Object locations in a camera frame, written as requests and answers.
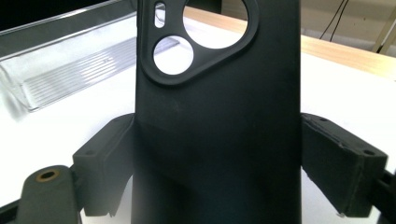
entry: screw hole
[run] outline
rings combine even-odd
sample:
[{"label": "screw hole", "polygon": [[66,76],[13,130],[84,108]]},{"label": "screw hole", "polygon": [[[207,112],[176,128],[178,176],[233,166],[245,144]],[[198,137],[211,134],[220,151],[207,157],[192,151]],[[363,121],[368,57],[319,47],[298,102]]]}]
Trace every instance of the screw hole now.
[{"label": "screw hole", "polygon": [[37,182],[48,182],[55,179],[59,175],[58,170],[46,170],[35,178]]},{"label": "screw hole", "polygon": [[375,155],[375,153],[370,151],[370,150],[364,150],[363,152],[364,152],[364,154],[369,155],[369,156],[374,156]]}]

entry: table surface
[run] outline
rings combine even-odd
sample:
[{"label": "table surface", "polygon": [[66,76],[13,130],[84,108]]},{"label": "table surface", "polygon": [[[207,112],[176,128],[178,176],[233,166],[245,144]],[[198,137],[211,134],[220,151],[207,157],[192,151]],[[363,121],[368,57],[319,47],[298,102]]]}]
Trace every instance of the table surface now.
[{"label": "table surface", "polygon": [[[210,19],[209,24],[224,28],[214,22],[226,20],[226,28],[233,32],[238,32],[238,27],[243,24],[243,21],[200,13],[203,12],[189,8],[186,16],[198,21],[217,16]],[[207,27],[200,22],[187,20],[189,22],[197,33]],[[396,83],[391,79],[396,64],[392,63],[394,59],[376,54],[363,57],[361,50],[308,37],[303,37],[302,43],[302,111],[333,120],[380,148],[389,154],[388,170],[394,171],[396,103],[393,98]],[[348,61],[341,60],[338,53],[334,53],[337,56],[334,59],[329,49],[349,53]],[[0,84],[0,204],[20,197],[23,180],[30,173],[54,164],[70,166],[72,154],[106,123],[134,112],[134,70],[135,67],[131,67],[35,113],[26,112]],[[84,217],[84,223],[129,223],[130,192],[131,185],[125,190],[123,206],[116,218]],[[337,216],[305,173],[302,173],[302,195],[304,224],[369,224],[375,223],[378,217],[375,209],[370,218]]]}]

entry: white table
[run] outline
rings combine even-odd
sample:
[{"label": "white table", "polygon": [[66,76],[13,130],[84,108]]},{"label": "white table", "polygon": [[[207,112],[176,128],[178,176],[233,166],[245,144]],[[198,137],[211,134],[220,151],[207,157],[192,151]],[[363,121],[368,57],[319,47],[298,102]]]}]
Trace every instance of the white table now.
[{"label": "white table", "polygon": [[[30,114],[0,85],[1,205],[20,197],[29,174],[55,164],[70,166],[72,154],[106,123],[134,112],[134,70]],[[390,79],[302,53],[302,111],[326,117],[389,154],[391,172],[396,169],[395,96],[396,83]],[[366,219],[337,216],[305,173],[302,177],[304,224],[376,222],[375,210]],[[84,218],[84,224],[129,223],[130,187],[119,216]]]}]

